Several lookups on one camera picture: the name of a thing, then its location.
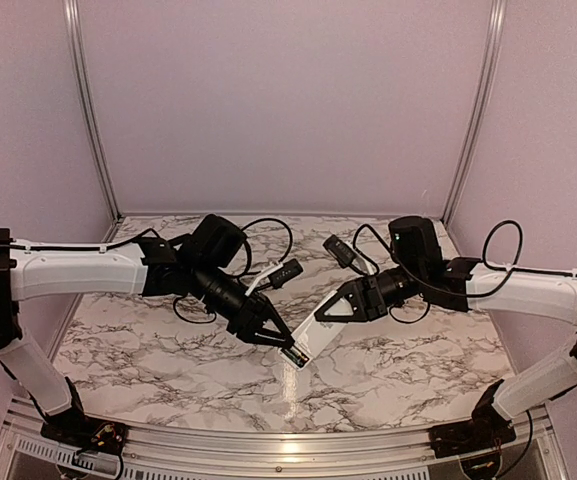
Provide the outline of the black AAA battery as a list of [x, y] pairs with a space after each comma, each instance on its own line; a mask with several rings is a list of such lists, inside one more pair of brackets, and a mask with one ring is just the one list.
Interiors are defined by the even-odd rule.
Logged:
[[304, 367], [309, 362], [309, 358], [307, 356], [301, 355], [301, 357], [302, 357], [301, 362], [299, 363], [294, 362], [297, 367]]

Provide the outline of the white remote control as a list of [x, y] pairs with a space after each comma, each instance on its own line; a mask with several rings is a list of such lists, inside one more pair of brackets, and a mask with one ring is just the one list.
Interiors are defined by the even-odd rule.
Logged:
[[285, 355], [286, 349], [278, 350], [278, 356], [297, 371], [303, 370], [312, 360], [317, 358], [346, 326], [346, 323], [318, 322], [314, 318], [316, 308], [321, 306], [334, 291], [335, 290], [329, 292], [292, 333], [295, 344], [288, 350], [307, 356], [309, 362], [304, 367], [297, 367], [295, 363]]

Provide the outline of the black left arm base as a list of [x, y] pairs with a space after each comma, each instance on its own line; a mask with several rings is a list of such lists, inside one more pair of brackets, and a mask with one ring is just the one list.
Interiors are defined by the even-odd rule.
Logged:
[[66, 383], [71, 394], [71, 404], [67, 410], [51, 415], [35, 404], [43, 419], [41, 435], [77, 447], [80, 453], [94, 451], [121, 455], [128, 432], [127, 425], [87, 415], [79, 393], [68, 377]]

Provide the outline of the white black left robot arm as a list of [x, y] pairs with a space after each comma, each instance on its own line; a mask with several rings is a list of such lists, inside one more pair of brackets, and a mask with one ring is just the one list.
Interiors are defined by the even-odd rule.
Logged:
[[147, 230], [113, 244], [48, 245], [13, 239], [0, 228], [0, 363], [60, 434], [84, 445], [94, 423], [71, 382], [20, 325], [22, 301], [88, 293], [191, 295], [226, 319], [228, 332], [242, 342], [289, 349], [294, 339], [272, 302], [224, 271], [246, 242], [242, 229], [214, 214], [172, 240]]

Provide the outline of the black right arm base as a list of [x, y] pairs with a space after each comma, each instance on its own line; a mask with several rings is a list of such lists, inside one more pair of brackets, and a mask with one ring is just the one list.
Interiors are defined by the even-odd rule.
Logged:
[[499, 380], [484, 391], [468, 420], [429, 429], [430, 445], [437, 458], [500, 447], [516, 439], [511, 421], [493, 408], [494, 394], [502, 383]]

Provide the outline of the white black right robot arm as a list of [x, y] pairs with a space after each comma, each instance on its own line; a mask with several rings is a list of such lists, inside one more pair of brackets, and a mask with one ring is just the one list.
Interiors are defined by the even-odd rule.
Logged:
[[[344, 283], [314, 312], [319, 322], [366, 323], [413, 296], [446, 310], [506, 311], [567, 322], [577, 329], [577, 270], [494, 265], [482, 257], [446, 260], [433, 223], [420, 216], [388, 225], [396, 266]], [[463, 430], [474, 448], [497, 437], [503, 425], [577, 386], [577, 335], [564, 347], [489, 387]]]

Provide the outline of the aluminium right corner post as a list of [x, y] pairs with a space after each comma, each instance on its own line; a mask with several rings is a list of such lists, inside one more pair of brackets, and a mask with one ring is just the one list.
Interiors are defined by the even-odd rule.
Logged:
[[490, 101], [502, 44], [507, 1], [491, 2], [483, 57], [476, 85], [474, 103], [460, 149], [457, 167], [444, 205], [442, 222], [452, 222], [463, 195], [469, 171], [473, 165], [478, 138]]

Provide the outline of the aluminium corner post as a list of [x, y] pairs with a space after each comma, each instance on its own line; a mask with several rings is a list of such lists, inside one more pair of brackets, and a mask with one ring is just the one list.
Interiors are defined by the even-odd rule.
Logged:
[[95, 112], [86, 62], [79, 2], [76, 0], [64, 0], [63, 10], [72, 57], [74, 78], [94, 167], [97, 172], [100, 189], [109, 217], [114, 223], [117, 223], [121, 220], [122, 215], [111, 180], [102, 136]]
[[452, 222], [463, 195], [469, 171], [473, 165], [478, 138], [490, 101], [502, 44], [507, 1], [491, 2], [483, 57], [476, 85], [474, 103], [460, 149], [457, 167], [444, 205], [442, 222]]

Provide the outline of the aluminium left corner post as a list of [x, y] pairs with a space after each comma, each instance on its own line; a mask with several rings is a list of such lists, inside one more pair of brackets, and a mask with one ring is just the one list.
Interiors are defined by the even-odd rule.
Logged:
[[122, 215], [111, 180], [102, 136], [95, 112], [86, 62], [79, 2], [76, 0], [64, 0], [63, 10], [72, 57], [74, 78], [94, 167], [97, 172], [100, 189], [109, 217], [114, 223], [117, 223], [121, 220]]

